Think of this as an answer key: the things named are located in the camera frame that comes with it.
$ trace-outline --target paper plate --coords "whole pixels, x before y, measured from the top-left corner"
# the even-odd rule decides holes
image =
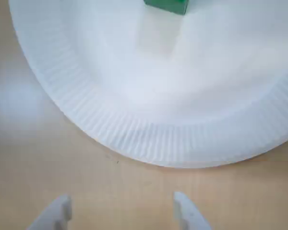
[[[127,157],[201,168],[288,140],[288,0],[10,0],[42,87]]]

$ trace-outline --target wooden table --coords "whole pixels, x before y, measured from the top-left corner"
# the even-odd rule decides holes
[[[249,161],[175,170],[136,162],[87,137],[45,94],[0,0],[0,230],[23,230],[57,196],[71,230],[177,230],[185,192],[216,230],[288,230],[288,143]]]

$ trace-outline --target green block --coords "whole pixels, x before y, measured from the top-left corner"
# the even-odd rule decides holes
[[[144,2],[149,6],[185,15],[189,0],[144,0]]]

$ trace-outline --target white paper plate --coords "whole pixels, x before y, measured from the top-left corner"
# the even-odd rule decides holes
[[[288,140],[288,0],[10,0],[39,82],[127,157],[200,168]]]

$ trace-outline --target table surface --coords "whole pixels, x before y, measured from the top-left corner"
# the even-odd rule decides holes
[[[0,0],[0,230],[23,230],[73,199],[71,230],[177,230],[174,191],[216,230],[288,230],[288,142],[254,159],[175,170],[127,159],[86,136],[45,94]]]

